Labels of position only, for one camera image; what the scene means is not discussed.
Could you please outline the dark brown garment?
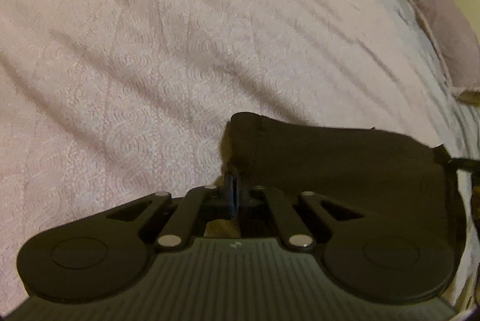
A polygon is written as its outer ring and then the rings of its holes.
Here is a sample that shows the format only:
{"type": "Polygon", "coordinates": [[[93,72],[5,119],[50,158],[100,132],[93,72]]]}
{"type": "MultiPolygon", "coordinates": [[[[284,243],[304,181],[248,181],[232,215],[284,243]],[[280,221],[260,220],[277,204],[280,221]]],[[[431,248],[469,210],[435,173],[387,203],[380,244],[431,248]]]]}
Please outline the dark brown garment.
{"type": "Polygon", "coordinates": [[[220,143],[224,168],[244,186],[295,197],[324,194],[362,211],[401,220],[466,246],[466,213],[443,145],[376,128],[312,127],[263,115],[233,115],[220,143]]]}

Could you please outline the mauve pillow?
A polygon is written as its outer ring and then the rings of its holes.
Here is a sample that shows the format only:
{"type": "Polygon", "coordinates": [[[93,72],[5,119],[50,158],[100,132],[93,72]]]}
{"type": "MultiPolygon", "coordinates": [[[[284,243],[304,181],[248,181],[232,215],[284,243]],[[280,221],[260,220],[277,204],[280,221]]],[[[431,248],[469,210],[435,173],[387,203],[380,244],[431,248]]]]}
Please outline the mauve pillow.
{"type": "Polygon", "coordinates": [[[479,105],[479,39],[453,0],[407,0],[457,101],[479,105]]]}

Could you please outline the pink and blue bedspread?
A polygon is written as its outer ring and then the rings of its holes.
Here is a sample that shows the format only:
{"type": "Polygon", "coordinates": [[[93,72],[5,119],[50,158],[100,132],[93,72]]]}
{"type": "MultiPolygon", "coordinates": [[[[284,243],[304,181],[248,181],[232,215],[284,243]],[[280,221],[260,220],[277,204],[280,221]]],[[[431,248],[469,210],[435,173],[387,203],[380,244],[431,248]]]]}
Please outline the pink and blue bedspread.
{"type": "Polygon", "coordinates": [[[240,111],[479,156],[406,0],[1,0],[1,312],[27,239],[215,182],[240,111]]]}

